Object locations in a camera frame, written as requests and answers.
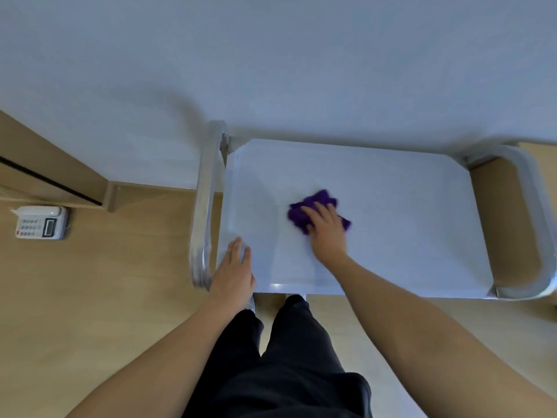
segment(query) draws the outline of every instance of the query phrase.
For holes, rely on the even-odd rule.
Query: shoe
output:
[[[247,302],[246,306],[244,307],[244,309],[249,309],[251,310],[254,314],[255,314],[255,299],[254,296],[251,295],[251,298],[249,299],[249,301]]]
[[[306,299],[306,294],[305,293],[304,294],[301,294],[301,293],[285,293],[285,296],[286,296],[287,299],[288,299],[289,296],[294,296],[294,295],[300,295],[303,298],[304,301],[306,301],[306,302],[308,301]]]

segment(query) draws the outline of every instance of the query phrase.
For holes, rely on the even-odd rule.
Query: hand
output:
[[[313,226],[308,225],[311,249],[315,257],[324,266],[327,266],[329,261],[346,255],[348,252],[346,234],[342,219],[338,216],[332,204],[327,204],[325,208],[316,202],[315,206],[317,211],[309,207],[302,207],[302,210],[311,218],[313,223]]]
[[[217,308],[236,314],[246,306],[254,294],[255,278],[251,274],[251,248],[246,246],[243,259],[242,238],[228,244],[225,257],[213,275],[208,302]]]

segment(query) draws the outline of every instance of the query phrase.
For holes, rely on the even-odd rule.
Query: forearm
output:
[[[370,340],[430,418],[553,413],[551,397],[427,300],[348,256],[325,265]]]
[[[233,313],[205,304],[97,387],[68,418],[179,417]]]

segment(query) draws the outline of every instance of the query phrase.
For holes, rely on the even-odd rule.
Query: right hand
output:
[[[338,216],[335,207],[327,204],[325,208],[316,202],[316,210],[302,207],[310,218],[313,226],[308,225],[310,233],[311,249],[315,257],[324,265],[347,254],[346,233],[342,219]]]

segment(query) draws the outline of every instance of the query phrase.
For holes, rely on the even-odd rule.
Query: left hand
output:
[[[246,246],[243,259],[242,238],[228,244],[225,257],[213,275],[208,302],[236,314],[244,308],[254,294],[255,278],[251,274],[251,248]]]

